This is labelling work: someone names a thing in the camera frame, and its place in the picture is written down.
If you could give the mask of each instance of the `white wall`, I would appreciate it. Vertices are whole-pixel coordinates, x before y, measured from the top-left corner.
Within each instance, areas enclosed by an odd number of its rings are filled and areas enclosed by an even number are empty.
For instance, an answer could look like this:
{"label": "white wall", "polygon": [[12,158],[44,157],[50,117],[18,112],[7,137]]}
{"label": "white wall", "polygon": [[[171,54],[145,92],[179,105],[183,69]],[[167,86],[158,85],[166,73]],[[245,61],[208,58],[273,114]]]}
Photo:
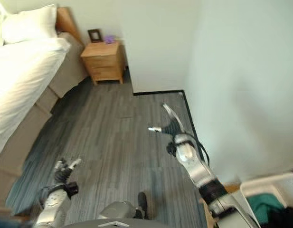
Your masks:
{"label": "white wall", "polygon": [[293,0],[201,0],[186,94],[223,182],[293,168]]}
{"label": "white wall", "polygon": [[102,29],[103,35],[122,37],[118,19],[117,0],[0,0],[11,13],[22,10],[34,10],[56,3],[60,7],[69,7],[85,43],[90,42],[87,31]]}
{"label": "white wall", "polygon": [[122,0],[119,3],[133,91],[183,89],[197,1]]}

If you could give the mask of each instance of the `white laundry basket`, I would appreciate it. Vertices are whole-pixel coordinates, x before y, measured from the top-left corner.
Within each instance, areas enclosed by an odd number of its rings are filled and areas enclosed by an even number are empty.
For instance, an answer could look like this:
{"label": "white laundry basket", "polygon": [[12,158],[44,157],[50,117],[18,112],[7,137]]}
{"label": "white laundry basket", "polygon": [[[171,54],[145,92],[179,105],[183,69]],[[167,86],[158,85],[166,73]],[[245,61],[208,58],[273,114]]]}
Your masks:
{"label": "white laundry basket", "polygon": [[276,196],[283,206],[293,207],[293,173],[285,173],[256,180],[243,182],[240,185],[240,191],[246,198],[262,193],[271,193]]}

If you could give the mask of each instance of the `wooden headboard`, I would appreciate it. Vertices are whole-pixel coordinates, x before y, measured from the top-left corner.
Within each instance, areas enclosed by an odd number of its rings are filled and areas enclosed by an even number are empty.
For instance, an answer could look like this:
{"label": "wooden headboard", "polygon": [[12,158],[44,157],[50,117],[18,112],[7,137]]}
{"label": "wooden headboard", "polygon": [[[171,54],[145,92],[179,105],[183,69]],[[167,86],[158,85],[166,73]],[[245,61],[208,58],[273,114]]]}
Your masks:
{"label": "wooden headboard", "polygon": [[83,44],[80,33],[67,7],[57,9],[56,28],[63,32],[69,32],[79,43]]}

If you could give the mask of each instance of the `purple object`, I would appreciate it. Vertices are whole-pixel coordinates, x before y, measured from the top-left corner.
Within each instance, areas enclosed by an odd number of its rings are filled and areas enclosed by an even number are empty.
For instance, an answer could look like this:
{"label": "purple object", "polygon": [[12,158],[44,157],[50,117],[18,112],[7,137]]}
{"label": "purple object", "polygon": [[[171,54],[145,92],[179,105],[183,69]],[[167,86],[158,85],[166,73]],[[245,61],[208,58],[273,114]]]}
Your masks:
{"label": "purple object", "polygon": [[114,37],[113,36],[106,36],[106,37],[104,37],[104,41],[106,44],[112,44],[112,43],[114,43]]}

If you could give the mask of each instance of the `bed frame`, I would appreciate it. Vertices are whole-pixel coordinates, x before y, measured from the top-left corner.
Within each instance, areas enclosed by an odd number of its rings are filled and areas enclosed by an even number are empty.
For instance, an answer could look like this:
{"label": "bed frame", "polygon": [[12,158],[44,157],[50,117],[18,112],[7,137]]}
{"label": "bed frame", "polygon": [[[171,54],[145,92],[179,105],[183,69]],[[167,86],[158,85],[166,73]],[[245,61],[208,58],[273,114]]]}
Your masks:
{"label": "bed frame", "polygon": [[80,44],[83,44],[69,8],[61,7],[57,9],[56,28],[60,31],[70,33]]}
{"label": "bed frame", "polygon": [[[60,31],[70,33],[77,40],[77,42],[74,41],[77,46],[73,48],[76,50],[78,60],[75,62],[75,66],[73,66],[74,64],[70,60],[67,60],[66,57],[54,79],[30,109],[25,119],[20,123],[0,153],[0,216],[8,216],[11,212],[10,209],[5,207],[5,200],[13,183],[22,175],[25,159],[39,132],[51,117],[52,114],[50,111],[52,107],[68,90],[87,76],[83,64],[80,63],[80,52],[82,52],[81,49],[84,49],[84,45],[68,8],[63,7],[57,9],[56,27]],[[69,73],[66,71],[71,67],[76,67],[76,72],[74,73],[77,75],[76,77],[68,76]],[[54,86],[50,87],[51,84],[62,85],[62,91],[60,93],[56,92]]]}

